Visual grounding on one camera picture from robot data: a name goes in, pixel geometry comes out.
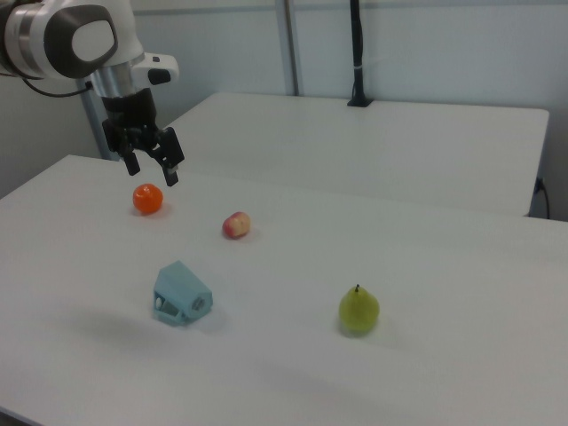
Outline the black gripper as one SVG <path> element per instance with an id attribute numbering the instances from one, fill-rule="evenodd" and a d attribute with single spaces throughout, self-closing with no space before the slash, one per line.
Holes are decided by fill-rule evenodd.
<path id="1" fill-rule="evenodd" d="M 167 186 L 178 182 L 178 165 L 185 156 L 173 128 L 157 126 L 149 89 L 124 98 L 103 98 L 107 118 L 102 122 L 108 148 L 119 154 L 130 176 L 140 172 L 135 150 L 147 153 L 164 167 Z"/>

